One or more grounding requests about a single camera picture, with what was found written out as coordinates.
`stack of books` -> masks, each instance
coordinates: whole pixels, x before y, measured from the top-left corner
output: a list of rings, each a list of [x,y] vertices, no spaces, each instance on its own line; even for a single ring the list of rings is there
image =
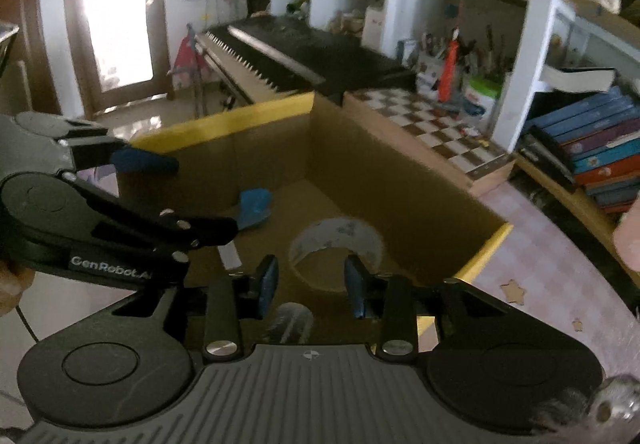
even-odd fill
[[[565,188],[582,186],[604,212],[628,211],[640,191],[640,103],[617,86],[539,93],[519,150]]]

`pink checkered tablecloth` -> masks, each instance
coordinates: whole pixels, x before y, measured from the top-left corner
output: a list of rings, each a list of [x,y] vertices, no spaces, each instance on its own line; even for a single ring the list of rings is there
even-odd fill
[[[514,307],[587,345],[607,375],[640,377],[638,322],[593,264],[511,184],[480,200],[514,228],[474,285],[505,301],[500,286],[516,281],[526,293],[524,305]],[[432,326],[420,346],[426,349],[435,341]]]

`brown and white checkered surface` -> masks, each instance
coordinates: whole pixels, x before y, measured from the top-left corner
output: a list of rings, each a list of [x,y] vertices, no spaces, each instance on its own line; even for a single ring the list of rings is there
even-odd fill
[[[475,129],[417,94],[403,89],[376,89],[352,95],[432,148],[472,180],[509,163],[504,150],[482,135],[470,135]]]
[[[511,304],[516,309],[581,341],[607,374],[640,377],[640,325],[580,249],[507,182],[479,199],[513,230],[474,285],[506,301],[501,286],[513,280],[526,291],[524,305]],[[433,347],[435,338],[428,329],[420,348]]]

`piano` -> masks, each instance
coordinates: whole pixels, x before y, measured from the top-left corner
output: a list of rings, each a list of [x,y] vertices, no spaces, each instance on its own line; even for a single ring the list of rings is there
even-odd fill
[[[316,91],[341,104],[346,91],[415,89],[415,74],[360,40],[289,17],[253,17],[196,35],[196,50],[246,104]]]

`purple book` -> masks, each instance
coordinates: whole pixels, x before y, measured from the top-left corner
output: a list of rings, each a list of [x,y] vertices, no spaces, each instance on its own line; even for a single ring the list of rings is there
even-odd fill
[[[564,145],[562,149],[570,156],[575,157],[581,153],[594,150],[596,148],[603,147],[607,143],[610,143],[618,139],[621,135],[632,134],[640,130],[640,117],[636,119],[630,119],[624,123],[611,127],[600,132],[596,132],[593,135],[578,139],[567,145]]]

